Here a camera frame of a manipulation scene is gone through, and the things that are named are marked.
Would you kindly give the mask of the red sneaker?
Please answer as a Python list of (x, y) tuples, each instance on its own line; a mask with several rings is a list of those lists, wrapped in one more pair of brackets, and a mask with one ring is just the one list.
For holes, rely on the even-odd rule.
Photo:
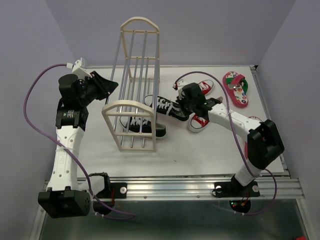
[(214, 87), (214, 82), (210, 79), (206, 79), (206, 80), (203, 80), (201, 82), (198, 83), (202, 93), (204, 95), (207, 95), (211, 92), (211, 90), (213, 89)]
[(192, 133), (199, 133), (199, 132), (202, 132), (207, 127), (208, 124), (209, 124), (208, 120), (194, 114), (189, 121), (188, 129)]

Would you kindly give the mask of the black sneaker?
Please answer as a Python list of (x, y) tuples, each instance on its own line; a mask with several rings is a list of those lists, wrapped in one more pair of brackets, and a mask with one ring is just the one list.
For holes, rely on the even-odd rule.
[(162, 96), (157, 97), (156, 112), (172, 117), (181, 122), (185, 122), (189, 119), (189, 116), (183, 113), (178, 103), (172, 102), (171, 100)]
[[(124, 130), (132, 133), (151, 133), (152, 123), (148, 118), (138, 116), (122, 116), (119, 119)], [(165, 137), (167, 134), (166, 126), (160, 123), (155, 124), (155, 136), (157, 139)]]

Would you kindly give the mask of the cream metal shoe shelf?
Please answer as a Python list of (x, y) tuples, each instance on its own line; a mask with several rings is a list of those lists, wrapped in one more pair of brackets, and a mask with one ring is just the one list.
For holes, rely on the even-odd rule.
[[(106, 101), (102, 116), (119, 151), (156, 152), (160, 28), (146, 17), (131, 17), (120, 26), (117, 49), (124, 53), (118, 98)], [(152, 132), (125, 130), (120, 117), (148, 118)]]

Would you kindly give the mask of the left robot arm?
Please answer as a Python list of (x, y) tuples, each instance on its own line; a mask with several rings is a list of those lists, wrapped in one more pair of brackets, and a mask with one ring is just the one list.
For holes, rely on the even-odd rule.
[(89, 116), (88, 105), (107, 99), (118, 84), (92, 71), (88, 76), (66, 74), (59, 80), (61, 98), (55, 126), (57, 146), (51, 178), (45, 192), (38, 194), (38, 203), (53, 219), (87, 216), (91, 196), (80, 190), (77, 179), (77, 158)]

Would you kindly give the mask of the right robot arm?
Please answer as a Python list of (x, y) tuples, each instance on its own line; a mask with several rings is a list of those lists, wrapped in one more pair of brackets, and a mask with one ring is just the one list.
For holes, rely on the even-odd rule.
[(228, 109), (220, 99), (206, 98), (197, 83), (176, 85), (177, 103), (184, 114), (197, 116), (230, 130), (235, 138), (247, 143), (247, 158), (230, 181), (217, 182), (212, 191), (216, 198), (237, 198), (245, 194), (260, 196), (255, 179), (285, 150), (276, 124), (259, 121)]

